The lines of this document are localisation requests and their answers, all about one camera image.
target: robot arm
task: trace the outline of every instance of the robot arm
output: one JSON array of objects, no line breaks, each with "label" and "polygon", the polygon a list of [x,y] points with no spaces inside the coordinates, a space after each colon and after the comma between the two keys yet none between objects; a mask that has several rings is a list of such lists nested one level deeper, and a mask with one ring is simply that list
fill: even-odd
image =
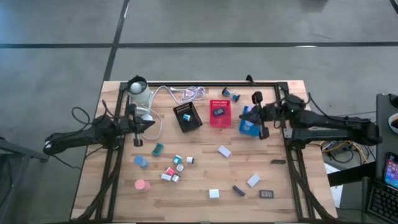
[{"label": "robot arm", "polygon": [[[256,105],[250,112],[239,117],[243,120],[260,124],[262,129],[266,121],[289,120],[293,129],[285,129],[285,136],[295,147],[305,148],[305,144],[311,141],[351,140],[359,144],[373,146],[379,144],[382,139],[379,135],[379,127],[369,119],[358,117],[337,117],[320,115],[305,110],[305,103],[295,95],[286,96],[280,103],[270,103],[261,107],[261,92],[252,95],[252,101]],[[330,130],[308,130],[319,127]]]},{"label": "robot arm", "polygon": [[114,149],[118,146],[117,139],[125,134],[135,134],[134,146],[142,146],[139,135],[151,127],[155,121],[144,121],[135,116],[134,104],[129,105],[133,120],[123,117],[117,121],[112,120],[108,115],[102,115],[91,123],[86,130],[79,130],[70,133],[54,133],[45,139],[44,154],[52,156],[61,153],[68,148],[78,146],[89,146],[102,144],[105,149]]}]

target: wooden tabletop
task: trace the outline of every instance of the wooden tabletop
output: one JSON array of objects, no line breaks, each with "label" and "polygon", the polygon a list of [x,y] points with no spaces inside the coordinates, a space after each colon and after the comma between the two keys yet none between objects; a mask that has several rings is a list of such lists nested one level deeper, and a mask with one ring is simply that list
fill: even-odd
[{"label": "wooden tabletop", "polygon": [[[290,93],[307,99],[304,82],[288,81]],[[239,118],[245,105],[251,104],[254,91],[262,91],[263,103],[275,101],[271,87],[231,87],[241,98],[231,104],[232,125],[217,129],[209,125],[209,100],[224,99],[223,87],[206,87],[203,101],[194,101],[203,122],[199,129],[182,133],[173,109],[177,106],[166,90],[160,90],[152,109],[163,119],[163,132],[158,141],[144,140],[142,147],[133,146],[133,135],[126,137],[123,161],[119,179],[118,196],[114,210],[114,222],[291,222],[297,221],[292,188],[287,164],[271,164],[273,159],[286,159],[284,142],[280,129],[267,123],[270,137],[258,138],[240,134]],[[104,82],[100,101],[106,100],[110,111],[114,111],[119,82]],[[104,113],[100,103],[97,116]],[[155,136],[159,120],[145,135]],[[160,157],[151,155],[156,143],[164,149]],[[225,158],[217,149],[220,145],[232,153]],[[87,153],[98,148],[90,146]],[[147,169],[133,163],[135,155],[141,154],[148,160]],[[174,155],[183,157],[184,170],[178,183],[160,179],[172,163]],[[195,158],[194,164],[187,164],[186,157]],[[307,146],[303,150],[305,166],[311,191],[327,211],[336,217],[323,158],[319,147]],[[106,150],[100,150],[86,159],[83,166],[72,218],[78,217],[91,203],[100,189]],[[250,188],[246,181],[257,174],[261,181]],[[137,179],[150,183],[148,192],[134,188]],[[246,195],[240,197],[232,190],[237,185]],[[218,199],[209,199],[209,189],[219,189]],[[275,198],[259,198],[259,190],[273,190]],[[306,211],[303,193],[300,194],[303,210]],[[104,211],[108,211],[108,199]]]}]

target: red basket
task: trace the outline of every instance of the red basket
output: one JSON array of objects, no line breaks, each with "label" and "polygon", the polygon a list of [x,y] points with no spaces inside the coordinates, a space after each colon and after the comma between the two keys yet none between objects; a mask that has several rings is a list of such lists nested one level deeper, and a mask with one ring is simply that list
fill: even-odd
[{"label": "red basket", "polygon": [[[214,116],[213,110],[223,108],[225,113]],[[213,128],[227,128],[231,126],[231,102],[229,100],[210,100],[210,125]]]}]

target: phone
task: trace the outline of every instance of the phone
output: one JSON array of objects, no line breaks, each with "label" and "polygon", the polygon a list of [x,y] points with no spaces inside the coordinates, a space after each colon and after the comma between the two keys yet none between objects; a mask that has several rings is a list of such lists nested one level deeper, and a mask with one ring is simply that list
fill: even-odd
[{"label": "phone", "polygon": [[398,156],[392,152],[387,153],[384,182],[387,185],[398,189]]}]

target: pink cup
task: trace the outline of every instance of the pink cup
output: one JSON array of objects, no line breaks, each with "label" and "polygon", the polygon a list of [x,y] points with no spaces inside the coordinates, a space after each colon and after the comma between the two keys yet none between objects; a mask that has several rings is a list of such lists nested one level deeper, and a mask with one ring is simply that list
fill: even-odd
[{"label": "pink cup", "polygon": [[150,189],[150,184],[142,179],[139,179],[136,181],[135,187],[137,190],[146,192]]}]

